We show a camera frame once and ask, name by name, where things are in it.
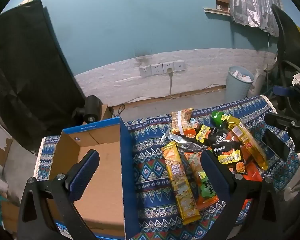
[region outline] silver curtain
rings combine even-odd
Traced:
[[[279,30],[271,11],[273,3],[281,8],[279,0],[230,0],[230,15],[236,23],[259,27],[277,37]]]

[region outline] screw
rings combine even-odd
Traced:
[[[243,176],[242,176],[240,173],[236,173],[236,174],[234,175],[234,177],[235,177],[236,179],[242,179],[242,178],[243,178]]]
[[[65,177],[63,173],[57,175],[57,180],[62,180]]]
[[[93,117],[93,116],[90,116],[89,118],[88,118],[88,121],[89,122],[94,122],[96,119]]]
[[[272,180],[269,177],[266,177],[265,182],[270,184],[272,182]]]
[[[31,178],[28,179],[28,183],[29,183],[29,184],[31,184],[31,183],[34,182],[34,181],[35,181],[35,178],[34,178],[34,177],[31,177]]]

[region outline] wall socket panel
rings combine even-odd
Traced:
[[[163,74],[162,64],[151,65],[151,73],[152,73],[152,75],[161,75],[161,74]]]
[[[168,61],[162,64],[163,66],[163,72],[167,73],[168,68],[172,68],[172,71],[174,71],[174,62],[173,61]]]
[[[185,61],[176,60],[168,61],[160,64],[139,67],[141,77],[150,77],[154,75],[162,75],[168,72],[168,68],[172,68],[173,72],[185,70]]]
[[[150,77],[152,76],[151,66],[139,67],[141,77]]]
[[[174,70],[173,71],[181,71],[185,70],[185,61],[184,60],[176,60],[174,62]]]

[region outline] trash bin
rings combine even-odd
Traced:
[[[242,81],[239,78],[234,77],[231,73],[234,73],[236,70],[243,75],[249,76],[251,78],[251,82]],[[250,71],[248,71],[244,67],[231,66],[229,68],[229,72],[226,80],[225,102],[228,103],[228,102],[245,99],[251,87],[252,82],[253,82],[253,75]]]

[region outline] floor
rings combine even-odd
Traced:
[[[126,106],[120,114],[124,122],[140,119],[143,117],[157,116],[160,114],[169,114],[174,111],[193,107],[202,109],[217,106],[224,103],[225,89],[201,93],[197,95],[184,96],[177,99],[166,99],[162,101],[141,104],[134,107]]]

